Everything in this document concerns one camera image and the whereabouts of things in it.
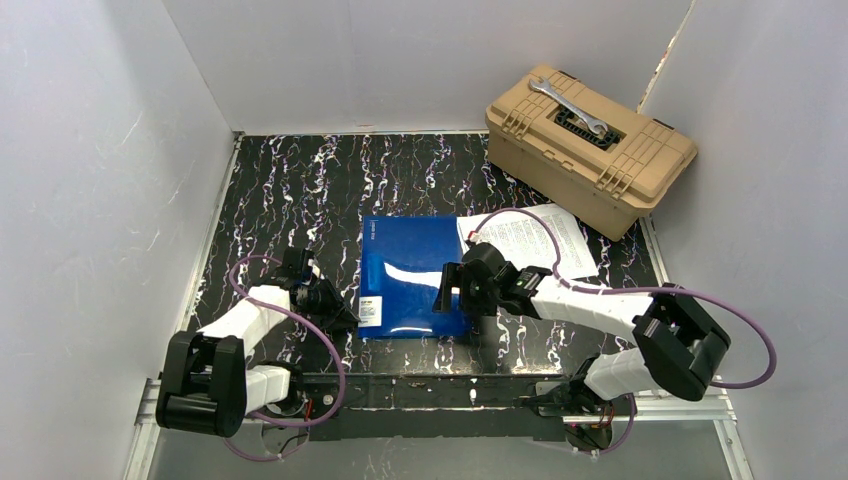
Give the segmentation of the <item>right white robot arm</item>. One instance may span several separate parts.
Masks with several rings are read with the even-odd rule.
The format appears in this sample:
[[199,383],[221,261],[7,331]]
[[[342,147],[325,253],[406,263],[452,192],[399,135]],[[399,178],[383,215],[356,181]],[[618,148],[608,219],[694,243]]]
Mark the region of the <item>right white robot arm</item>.
[[580,293],[562,286],[549,268],[518,269],[489,243],[472,246],[460,262],[444,264],[432,309],[469,317],[505,310],[539,320],[564,320],[631,343],[618,353],[589,357],[567,380],[544,393],[516,400],[516,405],[536,413],[554,408],[589,412],[646,390],[699,401],[731,345],[729,335],[680,289]]

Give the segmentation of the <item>blue plastic folder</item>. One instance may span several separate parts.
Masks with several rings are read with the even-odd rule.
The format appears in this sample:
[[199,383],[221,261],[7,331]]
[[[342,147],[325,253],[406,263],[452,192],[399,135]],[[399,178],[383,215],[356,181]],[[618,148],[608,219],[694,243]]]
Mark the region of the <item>blue plastic folder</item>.
[[411,339],[463,336],[470,321],[458,292],[433,310],[443,266],[462,255],[455,216],[367,216],[363,220],[358,336]]

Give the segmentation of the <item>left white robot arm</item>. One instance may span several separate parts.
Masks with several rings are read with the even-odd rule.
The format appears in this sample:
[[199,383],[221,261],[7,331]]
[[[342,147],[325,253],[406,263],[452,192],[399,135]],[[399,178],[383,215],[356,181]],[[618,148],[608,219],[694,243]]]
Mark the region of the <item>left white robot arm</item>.
[[310,427],[312,418],[301,369],[267,361],[251,366],[248,355],[275,327],[292,320],[314,333],[337,367],[339,389],[324,419],[341,405],[346,378],[341,356],[329,337],[357,327],[358,316],[315,263],[312,251],[287,248],[270,258],[268,272],[250,287],[237,279],[246,259],[229,271],[240,300],[214,322],[170,339],[155,408],[166,429],[233,437],[251,416],[279,427]]

